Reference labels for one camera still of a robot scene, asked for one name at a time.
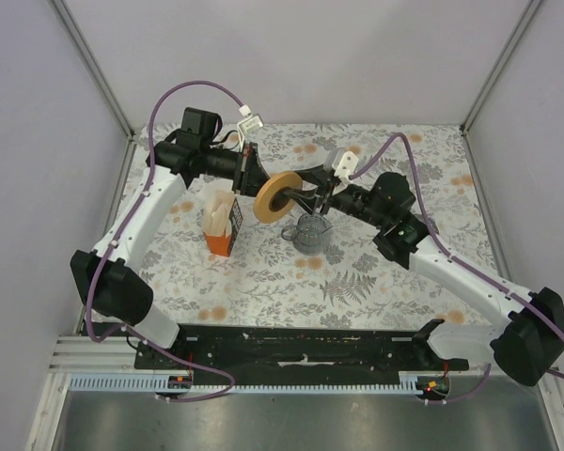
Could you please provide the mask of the wooden dripper ring holder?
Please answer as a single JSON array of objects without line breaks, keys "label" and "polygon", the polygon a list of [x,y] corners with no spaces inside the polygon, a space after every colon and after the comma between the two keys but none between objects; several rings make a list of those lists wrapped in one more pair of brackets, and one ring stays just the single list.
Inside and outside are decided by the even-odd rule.
[{"label": "wooden dripper ring holder", "polygon": [[272,224],[286,216],[296,202],[287,197],[288,189],[301,190],[303,180],[293,171],[273,174],[258,191],[253,204],[256,219],[263,224]]}]

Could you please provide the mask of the glass coffee server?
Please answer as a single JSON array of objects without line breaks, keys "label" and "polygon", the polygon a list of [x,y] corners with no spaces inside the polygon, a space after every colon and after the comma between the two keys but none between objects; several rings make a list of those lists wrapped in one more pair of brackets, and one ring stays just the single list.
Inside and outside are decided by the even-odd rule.
[{"label": "glass coffee server", "polygon": [[285,225],[280,233],[301,254],[317,256],[328,246],[332,234],[332,224],[317,213],[304,213],[293,225]]}]

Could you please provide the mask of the orange coffee filter box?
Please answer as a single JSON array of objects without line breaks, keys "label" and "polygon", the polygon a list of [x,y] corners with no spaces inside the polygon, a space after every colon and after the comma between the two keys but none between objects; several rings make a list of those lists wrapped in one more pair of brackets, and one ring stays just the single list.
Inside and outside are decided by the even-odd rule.
[{"label": "orange coffee filter box", "polygon": [[230,257],[242,224],[243,215],[237,196],[216,190],[203,210],[202,233],[210,252]]}]

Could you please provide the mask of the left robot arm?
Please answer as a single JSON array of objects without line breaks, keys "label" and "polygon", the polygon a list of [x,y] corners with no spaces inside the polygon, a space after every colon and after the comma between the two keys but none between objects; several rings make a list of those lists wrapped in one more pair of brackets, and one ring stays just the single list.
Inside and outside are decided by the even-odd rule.
[{"label": "left robot arm", "polygon": [[214,143],[222,126],[213,112],[188,107],[174,135],[155,145],[141,181],[125,210],[89,252],[78,250],[70,267],[86,313],[119,320],[157,345],[155,356],[167,368],[187,361],[180,326],[153,301],[139,268],[154,234],[172,205],[194,179],[228,179],[235,194],[254,197],[268,180],[255,145],[242,151]]}]

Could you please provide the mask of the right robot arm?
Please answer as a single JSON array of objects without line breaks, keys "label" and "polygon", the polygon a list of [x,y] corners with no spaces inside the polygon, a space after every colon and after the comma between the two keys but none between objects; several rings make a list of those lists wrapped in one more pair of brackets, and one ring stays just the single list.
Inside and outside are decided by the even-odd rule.
[{"label": "right robot arm", "polygon": [[370,189],[317,166],[292,174],[274,196],[275,207],[297,203],[309,213],[340,211],[374,226],[373,239],[388,261],[424,276],[460,298],[487,320],[485,326],[432,320],[411,350],[426,370],[444,360],[497,365],[513,380],[533,386],[564,352],[564,304],[549,288],[537,292],[488,272],[450,250],[416,201],[406,177],[381,174]]}]

